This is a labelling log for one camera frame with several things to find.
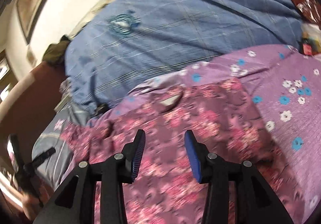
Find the maroon pink floral garment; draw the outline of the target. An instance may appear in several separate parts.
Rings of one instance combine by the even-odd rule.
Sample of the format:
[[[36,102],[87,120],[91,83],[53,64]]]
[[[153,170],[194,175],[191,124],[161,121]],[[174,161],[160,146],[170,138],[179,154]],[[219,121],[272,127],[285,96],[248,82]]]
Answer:
[[[95,164],[120,152],[138,130],[146,141],[138,176],[124,185],[129,223],[201,222],[208,154],[198,156],[197,144],[228,163],[253,162],[278,198],[286,195],[284,156],[237,79],[170,87],[124,115],[105,113],[87,126],[68,123],[61,137],[75,162]]]

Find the grey star pattern pillow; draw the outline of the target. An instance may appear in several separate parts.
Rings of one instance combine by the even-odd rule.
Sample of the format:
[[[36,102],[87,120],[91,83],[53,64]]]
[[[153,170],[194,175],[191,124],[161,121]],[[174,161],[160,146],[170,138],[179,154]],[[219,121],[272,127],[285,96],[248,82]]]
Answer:
[[[60,135],[68,123],[85,126],[90,114],[77,104],[70,102],[56,113],[53,120],[40,134],[33,146],[31,157],[34,159],[42,152],[54,148],[56,152],[37,169],[38,174],[55,190],[64,178],[73,157],[73,152]]]

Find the small beige box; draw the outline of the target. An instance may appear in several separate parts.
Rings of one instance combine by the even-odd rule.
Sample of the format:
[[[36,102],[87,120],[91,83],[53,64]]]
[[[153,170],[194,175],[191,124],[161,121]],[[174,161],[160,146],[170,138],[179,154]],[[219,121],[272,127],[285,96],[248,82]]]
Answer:
[[[70,96],[69,95],[65,95],[61,98],[60,102],[56,105],[56,107],[54,108],[54,111],[56,113],[60,112],[70,101]]]

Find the dark red headboard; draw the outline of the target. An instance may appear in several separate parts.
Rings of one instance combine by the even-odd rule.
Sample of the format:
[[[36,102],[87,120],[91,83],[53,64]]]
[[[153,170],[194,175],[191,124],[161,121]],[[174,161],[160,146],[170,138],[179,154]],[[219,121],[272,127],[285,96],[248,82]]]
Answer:
[[[20,80],[1,103],[1,161],[11,167],[7,139],[16,134],[24,161],[31,160],[35,141],[54,118],[61,100],[60,84],[65,66],[45,61]]]

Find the purple flowered bed sheet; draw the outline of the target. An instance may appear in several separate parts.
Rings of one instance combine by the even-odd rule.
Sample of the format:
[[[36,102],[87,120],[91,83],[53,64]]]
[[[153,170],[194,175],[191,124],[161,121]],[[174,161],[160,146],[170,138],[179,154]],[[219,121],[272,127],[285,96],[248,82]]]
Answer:
[[[129,223],[201,222],[206,187],[189,167],[188,129],[228,161],[253,161],[295,223],[320,200],[320,62],[292,47],[252,47],[147,80],[94,124],[89,162],[138,129],[146,146],[124,187]]]

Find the blue plaid blanket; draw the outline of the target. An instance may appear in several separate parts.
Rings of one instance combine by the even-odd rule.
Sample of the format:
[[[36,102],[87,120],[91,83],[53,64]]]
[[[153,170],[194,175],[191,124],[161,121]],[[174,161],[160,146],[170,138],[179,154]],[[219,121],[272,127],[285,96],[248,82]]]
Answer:
[[[198,61],[256,45],[297,46],[302,18],[291,0],[115,0],[65,53],[72,99],[93,113],[134,87]]]

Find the olive green cloth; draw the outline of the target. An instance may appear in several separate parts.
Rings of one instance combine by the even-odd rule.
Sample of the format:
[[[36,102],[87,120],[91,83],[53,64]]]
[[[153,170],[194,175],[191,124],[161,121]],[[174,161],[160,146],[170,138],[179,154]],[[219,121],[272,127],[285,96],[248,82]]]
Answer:
[[[51,66],[57,66],[64,63],[65,52],[71,40],[63,35],[57,44],[50,44],[43,55],[42,61]]]

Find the grey crumpled cloth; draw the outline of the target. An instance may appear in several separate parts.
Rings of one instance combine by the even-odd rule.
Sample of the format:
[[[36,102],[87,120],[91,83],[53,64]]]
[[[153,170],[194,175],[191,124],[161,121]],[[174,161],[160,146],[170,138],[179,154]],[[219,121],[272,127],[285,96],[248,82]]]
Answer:
[[[62,94],[62,97],[71,97],[71,80],[69,78],[65,79],[59,87],[59,92]]]

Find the small red labelled bottle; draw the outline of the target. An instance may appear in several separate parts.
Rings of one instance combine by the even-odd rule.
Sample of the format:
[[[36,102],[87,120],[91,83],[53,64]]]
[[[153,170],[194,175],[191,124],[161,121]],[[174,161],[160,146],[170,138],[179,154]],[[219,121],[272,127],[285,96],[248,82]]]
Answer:
[[[300,42],[300,53],[307,56],[320,54],[320,37],[303,32]]]

